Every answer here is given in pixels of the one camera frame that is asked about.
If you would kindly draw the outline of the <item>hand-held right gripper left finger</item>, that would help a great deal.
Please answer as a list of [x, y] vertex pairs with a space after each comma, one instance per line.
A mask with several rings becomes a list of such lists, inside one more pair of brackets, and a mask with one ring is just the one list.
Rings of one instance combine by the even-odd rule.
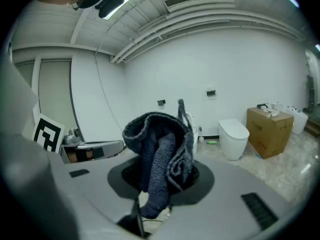
[[131, 214], [134, 201], [119, 196], [109, 185], [107, 176], [112, 168], [134, 158], [134, 155], [68, 164], [59, 155], [48, 157], [58, 184], [71, 184], [104, 217], [116, 223]]

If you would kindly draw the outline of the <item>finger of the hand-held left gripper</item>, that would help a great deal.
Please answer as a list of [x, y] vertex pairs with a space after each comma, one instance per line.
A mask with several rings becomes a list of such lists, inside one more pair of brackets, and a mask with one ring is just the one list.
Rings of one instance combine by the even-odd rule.
[[117, 156], [123, 150], [124, 142], [122, 140], [82, 142], [77, 146], [77, 161], [107, 159]]

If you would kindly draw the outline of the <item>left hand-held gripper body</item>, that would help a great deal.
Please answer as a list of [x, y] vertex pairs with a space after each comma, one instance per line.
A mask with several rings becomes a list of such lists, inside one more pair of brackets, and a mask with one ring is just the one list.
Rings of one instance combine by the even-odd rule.
[[31, 140], [45, 151], [59, 154], [65, 164], [71, 163], [65, 148], [75, 149], [83, 141], [78, 128], [66, 128], [41, 113], [34, 118]]

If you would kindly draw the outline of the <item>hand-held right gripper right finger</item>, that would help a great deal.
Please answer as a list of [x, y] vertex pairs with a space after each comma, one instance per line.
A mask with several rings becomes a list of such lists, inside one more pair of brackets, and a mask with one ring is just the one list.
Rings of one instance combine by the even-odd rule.
[[240, 166], [211, 158], [194, 162], [197, 175], [170, 197], [170, 216], [154, 240], [249, 240], [276, 227], [293, 206]]

